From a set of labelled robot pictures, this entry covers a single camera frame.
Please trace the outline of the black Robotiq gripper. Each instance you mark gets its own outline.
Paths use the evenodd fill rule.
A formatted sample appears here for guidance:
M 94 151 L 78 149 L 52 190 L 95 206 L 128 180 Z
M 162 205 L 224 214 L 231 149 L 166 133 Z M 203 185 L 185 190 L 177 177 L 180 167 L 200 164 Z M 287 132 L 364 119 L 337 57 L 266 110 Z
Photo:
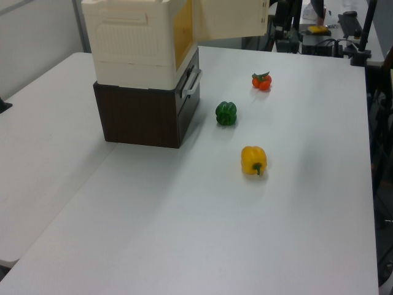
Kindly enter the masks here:
M 284 39 L 289 39 L 291 37 L 291 11 L 292 11 L 292 1 L 287 0 L 279 0 L 276 1 L 277 7 L 274 15 L 274 26 L 275 30 L 275 38 L 282 39 L 283 38 L 283 28 L 284 30 Z

